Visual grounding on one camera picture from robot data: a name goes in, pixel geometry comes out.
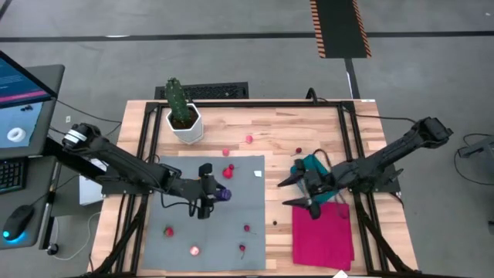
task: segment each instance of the gray felt pad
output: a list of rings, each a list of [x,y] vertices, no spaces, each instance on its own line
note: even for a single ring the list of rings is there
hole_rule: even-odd
[[[162,157],[161,163],[182,170],[183,178],[197,178],[198,168],[213,164],[216,181],[232,191],[228,202],[215,204],[211,217],[205,220],[188,216],[186,205],[162,208],[159,194],[151,201],[147,224],[144,261],[145,270],[167,271],[224,271],[266,269],[266,228],[264,197],[264,157]],[[234,164],[233,177],[226,179],[223,169]],[[262,171],[257,178],[254,171]],[[164,204],[183,202],[184,199],[164,196]],[[244,225],[251,232],[244,231]],[[165,237],[164,229],[171,226],[173,237]],[[245,253],[239,245],[245,246]],[[192,256],[190,248],[197,246],[199,256]]]

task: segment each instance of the white pot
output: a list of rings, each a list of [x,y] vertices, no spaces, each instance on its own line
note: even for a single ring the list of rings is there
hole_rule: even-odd
[[[198,115],[198,119],[195,121],[194,125],[186,130],[177,130],[171,126],[170,113],[167,115],[168,126],[173,130],[173,133],[177,135],[178,139],[186,144],[193,144],[195,142],[200,141],[204,137],[204,126],[202,125],[202,116],[199,113],[199,110],[193,103],[187,103],[188,107],[192,107],[195,110],[195,113]]]

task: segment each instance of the green cloth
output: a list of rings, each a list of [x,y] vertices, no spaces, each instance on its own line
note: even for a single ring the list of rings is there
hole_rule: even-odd
[[[309,154],[303,159],[303,164],[306,166],[306,169],[317,169],[319,173],[322,175],[325,175],[328,173],[328,171],[325,169],[325,167],[321,164],[321,162],[316,158],[315,155]],[[290,173],[294,174],[296,172],[295,165],[293,165],[290,168]],[[296,183],[300,190],[302,191],[302,182],[298,181]],[[331,197],[335,196],[337,192],[327,192],[321,195],[318,195],[315,197],[316,202],[323,204],[327,202]]]

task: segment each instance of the cactus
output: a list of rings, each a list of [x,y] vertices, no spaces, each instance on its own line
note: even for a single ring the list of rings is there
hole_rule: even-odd
[[[170,78],[165,86],[165,93],[174,120],[188,126],[191,121],[191,114],[180,81],[174,77]]]

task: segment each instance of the magenta towel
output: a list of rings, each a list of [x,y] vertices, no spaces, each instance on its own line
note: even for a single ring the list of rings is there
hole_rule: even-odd
[[[317,220],[304,208],[293,207],[292,221],[293,263],[350,270],[355,254],[349,205],[325,203]]]

